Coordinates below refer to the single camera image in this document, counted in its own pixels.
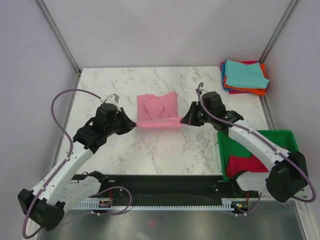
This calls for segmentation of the pink t shirt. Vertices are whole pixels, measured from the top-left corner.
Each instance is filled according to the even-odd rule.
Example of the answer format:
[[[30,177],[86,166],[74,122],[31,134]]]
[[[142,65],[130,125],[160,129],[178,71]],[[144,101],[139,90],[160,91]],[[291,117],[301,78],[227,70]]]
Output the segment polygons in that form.
[[[137,97],[136,126],[143,130],[168,130],[183,126],[178,116],[176,92],[163,96],[144,94]]]

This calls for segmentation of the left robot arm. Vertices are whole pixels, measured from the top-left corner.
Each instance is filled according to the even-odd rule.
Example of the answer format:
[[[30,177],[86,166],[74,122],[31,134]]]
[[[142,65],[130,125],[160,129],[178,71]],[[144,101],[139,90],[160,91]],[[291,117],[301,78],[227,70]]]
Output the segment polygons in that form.
[[[126,134],[135,127],[136,123],[122,107],[112,103],[101,104],[95,116],[77,130],[72,149],[67,151],[64,159],[31,190],[24,188],[18,194],[26,218],[49,232],[59,225],[67,211],[85,198],[96,194],[106,196],[110,185],[98,171],[90,173],[87,180],[75,187],[67,188],[67,185],[80,167],[106,144],[108,137]]]

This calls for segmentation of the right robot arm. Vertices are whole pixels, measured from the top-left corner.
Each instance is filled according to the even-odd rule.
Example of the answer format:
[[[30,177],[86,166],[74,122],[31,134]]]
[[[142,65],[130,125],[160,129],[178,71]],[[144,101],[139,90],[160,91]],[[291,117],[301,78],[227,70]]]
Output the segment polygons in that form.
[[[239,143],[266,167],[267,172],[240,170],[229,191],[235,197],[246,191],[268,192],[275,200],[284,203],[307,186],[306,160],[299,152],[278,146],[254,130],[234,110],[226,110],[220,95],[215,92],[200,93],[193,101],[181,124],[201,127],[211,124],[216,131]]]

